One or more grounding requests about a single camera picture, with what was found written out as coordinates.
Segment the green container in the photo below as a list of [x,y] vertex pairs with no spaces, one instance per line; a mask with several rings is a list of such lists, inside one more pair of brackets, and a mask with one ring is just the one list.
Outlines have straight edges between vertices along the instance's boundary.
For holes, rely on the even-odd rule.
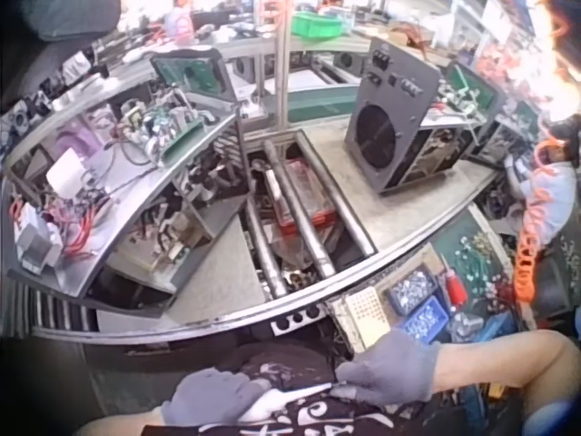
[[343,33],[343,23],[339,18],[299,12],[292,17],[293,35],[307,39],[336,38]]

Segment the gray glove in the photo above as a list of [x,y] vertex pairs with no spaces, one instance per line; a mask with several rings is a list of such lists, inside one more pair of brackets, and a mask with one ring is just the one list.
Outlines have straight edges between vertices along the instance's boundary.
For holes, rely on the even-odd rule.
[[424,345],[394,329],[353,362],[339,366],[337,380],[346,384],[331,395],[376,406],[428,401],[438,352],[438,345]]
[[195,372],[162,405],[163,420],[176,427],[235,423],[270,388],[268,381],[251,381],[244,374],[214,368]]

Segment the black t-shirt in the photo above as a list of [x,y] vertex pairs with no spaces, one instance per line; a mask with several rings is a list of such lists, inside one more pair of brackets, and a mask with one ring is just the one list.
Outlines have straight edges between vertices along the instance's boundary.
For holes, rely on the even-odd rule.
[[[251,379],[267,379],[273,388],[294,391],[334,381],[334,370],[321,354],[297,345],[268,344],[240,348],[217,368],[242,372]],[[380,409],[354,401],[341,401],[327,393],[313,395],[287,405],[286,410],[270,420],[234,426],[196,428],[148,427],[144,436],[233,436],[386,434],[393,426]]]

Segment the blue parts tray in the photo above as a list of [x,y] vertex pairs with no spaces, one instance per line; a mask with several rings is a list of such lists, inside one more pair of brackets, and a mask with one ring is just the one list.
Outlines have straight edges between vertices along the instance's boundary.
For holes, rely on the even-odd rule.
[[438,299],[432,295],[399,328],[425,344],[429,344],[448,323],[448,319],[448,314]]

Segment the green circuit board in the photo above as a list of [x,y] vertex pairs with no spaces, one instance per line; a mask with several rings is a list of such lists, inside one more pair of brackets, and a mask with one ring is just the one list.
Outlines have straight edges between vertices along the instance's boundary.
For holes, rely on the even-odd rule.
[[152,59],[167,84],[177,84],[185,93],[219,97],[224,91],[212,59]]

